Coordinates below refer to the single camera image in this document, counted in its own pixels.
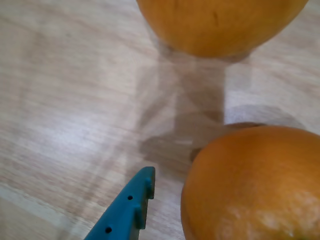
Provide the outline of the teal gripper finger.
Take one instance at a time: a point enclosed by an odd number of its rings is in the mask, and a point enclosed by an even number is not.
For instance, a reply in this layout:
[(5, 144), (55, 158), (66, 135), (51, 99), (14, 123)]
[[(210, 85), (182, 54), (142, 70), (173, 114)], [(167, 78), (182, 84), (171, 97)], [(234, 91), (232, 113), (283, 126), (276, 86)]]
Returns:
[(86, 240), (137, 240), (146, 228), (148, 201), (155, 194), (156, 169), (143, 167), (127, 183), (85, 237)]

